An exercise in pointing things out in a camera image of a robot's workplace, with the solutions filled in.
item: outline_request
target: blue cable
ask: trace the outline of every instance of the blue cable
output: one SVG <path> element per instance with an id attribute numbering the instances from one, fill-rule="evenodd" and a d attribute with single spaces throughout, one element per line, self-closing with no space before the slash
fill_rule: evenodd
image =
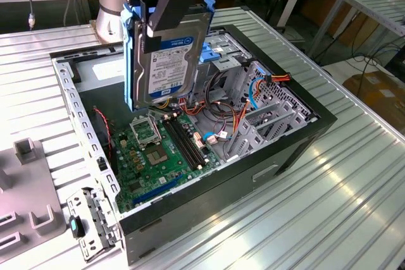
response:
<path id="1" fill-rule="evenodd" d="M 255 109 L 259 108 L 256 102 L 253 99 L 253 85 L 255 82 L 258 80 L 264 80 L 263 77 L 255 78 L 252 82 L 251 85 L 249 86 L 249 100 L 251 101 L 251 104 L 254 106 Z"/>
<path id="2" fill-rule="evenodd" d="M 207 138 L 210 137 L 211 135 L 216 135 L 216 134 L 213 133 L 213 132 L 209 132 L 209 133 L 205 134 L 205 135 L 202 137 L 202 139 L 203 139 L 204 141 L 206 141 Z"/>

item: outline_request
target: red cable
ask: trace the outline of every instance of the red cable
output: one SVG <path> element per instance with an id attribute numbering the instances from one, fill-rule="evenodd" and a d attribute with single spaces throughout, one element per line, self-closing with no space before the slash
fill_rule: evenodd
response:
<path id="1" fill-rule="evenodd" d="M 111 146 L 111 135 L 109 134 L 109 128 L 108 128 L 108 123 L 107 123 L 107 118 L 103 115 L 103 113 L 98 110 L 98 109 L 94 109 L 95 112 L 97 112 L 98 114 L 100 114 L 101 118 L 104 121 L 104 124 L 106 125 L 106 129 L 107 129 L 107 135 L 108 135 L 108 159 L 111 159 L 111 150 L 112 150 L 112 146 Z"/>

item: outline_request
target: ram slot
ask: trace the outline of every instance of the ram slot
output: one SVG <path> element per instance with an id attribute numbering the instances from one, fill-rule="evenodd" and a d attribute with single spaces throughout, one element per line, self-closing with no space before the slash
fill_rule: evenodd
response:
<path id="1" fill-rule="evenodd" d="M 196 170 L 199 166 L 205 166 L 205 161 L 200 152 L 177 121 L 166 120 L 163 122 L 163 126 L 165 126 L 171 139 L 174 141 L 176 147 L 191 169 Z"/>

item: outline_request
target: hard drive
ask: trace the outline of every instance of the hard drive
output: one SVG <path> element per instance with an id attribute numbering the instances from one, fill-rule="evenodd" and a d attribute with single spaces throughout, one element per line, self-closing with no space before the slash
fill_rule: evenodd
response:
<path id="1" fill-rule="evenodd" d="M 153 37 L 161 37 L 160 50 L 147 54 L 140 51 L 142 29 L 140 22 L 135 22 L 133 70 L 125 75 L 130 80 L 125 88 L 130 108 L 140 109 L 190 92 L 211 16 L 203 7 L 191 9 L 177 28 L 153 33 Z"/>

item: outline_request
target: label sticker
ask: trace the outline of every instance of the label sticker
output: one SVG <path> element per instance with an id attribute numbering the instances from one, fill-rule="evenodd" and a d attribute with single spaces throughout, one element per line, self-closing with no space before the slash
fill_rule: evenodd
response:
<path id="1" fill-rule="evenodd" d="M 192 37 L 165 40 L 160 50 L 151 54 L 149 95 L 157 98 L 176 92 L 184 83 L 188 62 L 185 55 L 191 50 Z"/>
<path id="2" fill-rule="evenodd" d="M 380 92 L 381 92 L 382 95 L 384 95 L 385 97 L 395 97 L 395 94 L 392 93 L 389 89 L 380 90 Z"/>
<path id="3" fill-rule="evenodd" d="M 367 80 L 372 83 L 373 85 L 376 85 L 378 83 L 380 83 L 381 81 L 375 77 L 375 76 L 366 76 Z"/>
<path id="4" fill-rule="evenodd" d="M 123 76 L 124 59 L 109 61 L 107 63 L 98 63 L 93 66 L 93 72 L 98 80 L 109 79 L 117 76 Z"/>
<path id="5" fill-rule="evenodd" d="M 219 52 L 223 52 L 223 49 L 221 47 L 216 47 L 215 49 L 213 49 L 213 51 L 215 53 L 219 53 Z"/>
<path id="6" fill-rule="evenodd" d="M 218 136 L 221 137 L 221 138 L 226 138 L 227 135 L 228 135 L 228 132 L 225 132 L 225 131 L 221 131 L 221 132 L 218 134 Z"/>

